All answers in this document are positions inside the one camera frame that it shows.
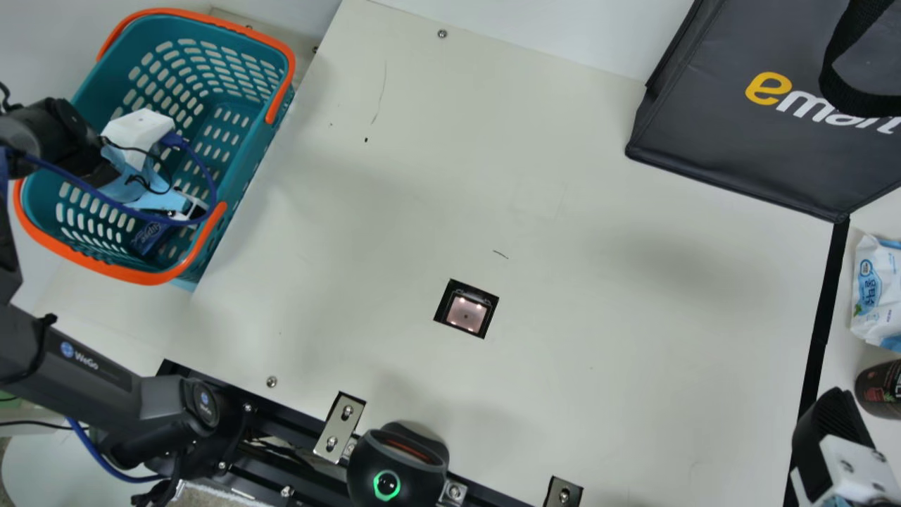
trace white wall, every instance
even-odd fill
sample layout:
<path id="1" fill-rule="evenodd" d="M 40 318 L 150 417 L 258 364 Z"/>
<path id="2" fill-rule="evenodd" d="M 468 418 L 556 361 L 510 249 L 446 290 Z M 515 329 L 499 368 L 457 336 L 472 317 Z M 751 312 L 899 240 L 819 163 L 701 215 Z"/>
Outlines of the white wall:
<path id="1" fill-rule="evenodd" d="M 374 1 L 641 81 L 657 65 L 692 3 L 692 0 Z"/>

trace black shopping bag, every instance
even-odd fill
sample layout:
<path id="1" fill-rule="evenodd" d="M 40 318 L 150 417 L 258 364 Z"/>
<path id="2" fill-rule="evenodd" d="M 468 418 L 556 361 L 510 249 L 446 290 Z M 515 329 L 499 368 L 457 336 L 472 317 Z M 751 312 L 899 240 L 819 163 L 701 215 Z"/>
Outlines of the black shopping bag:
<path id="1" fill-rule="evenodd" d="M 626 154 L 839 222 L 901 185 L 899 94 L 901 2 L 696 0 Z"/>

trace white plastic package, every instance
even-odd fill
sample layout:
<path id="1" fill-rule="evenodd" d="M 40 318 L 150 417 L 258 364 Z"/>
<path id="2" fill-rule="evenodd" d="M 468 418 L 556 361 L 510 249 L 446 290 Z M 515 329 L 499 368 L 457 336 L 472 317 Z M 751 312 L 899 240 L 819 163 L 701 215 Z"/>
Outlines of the white plastic package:
<path id="1" fill-rule="evenodd" d="M 851 332 L 868 343 L 901 351 L 901 243 L 864 235 L 857 245 Z"/>

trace black mark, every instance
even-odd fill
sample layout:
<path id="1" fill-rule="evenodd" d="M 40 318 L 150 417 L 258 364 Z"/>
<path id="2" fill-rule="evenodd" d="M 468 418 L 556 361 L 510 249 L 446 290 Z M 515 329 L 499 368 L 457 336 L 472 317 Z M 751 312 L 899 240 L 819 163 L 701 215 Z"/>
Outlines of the black mark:
<path id="1" fill-rule="evenodd" d="M 369 122 L 370 125 L 376 122 L 378 119 L 378 114 L 382 112 L 382 97 L 385 96 L 385 85 L 388 82 L 388 60 L 385 60 L 385 75 L 382 77 L 382 93 L 378 94 L 378 109 L 376 109 L 376 115 L 372 116 L 372 121 Z"/>

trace metal bracket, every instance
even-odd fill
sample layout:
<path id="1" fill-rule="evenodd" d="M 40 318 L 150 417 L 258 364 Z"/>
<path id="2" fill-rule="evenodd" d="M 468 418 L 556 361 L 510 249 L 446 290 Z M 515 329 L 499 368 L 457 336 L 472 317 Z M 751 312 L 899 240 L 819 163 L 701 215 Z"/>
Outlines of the metal bracket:
<path id="1" fill-rule="evenodd" d="M 444 491 L 441 492 L 441 498 L 438 499 L 440 507 L 461 507 L 466 499 L 466 491 L 468 487 L 463 483 L 444 481 Z"/>
<path id="2" fill-rule="evenodd" d="M 325 420 L 323 434 L 313 449 L 314 454 L 337 465 L 365 408 L 365 401 L 339 392 L 332 405 L 332 411 Z"/>
<path id="3" fill-rule="evenodd" d="M 544 507 L 578 507 L 582 501 L 582 486 L 577 486 L 559 477 L 551 477 L 548 496 Z"/>

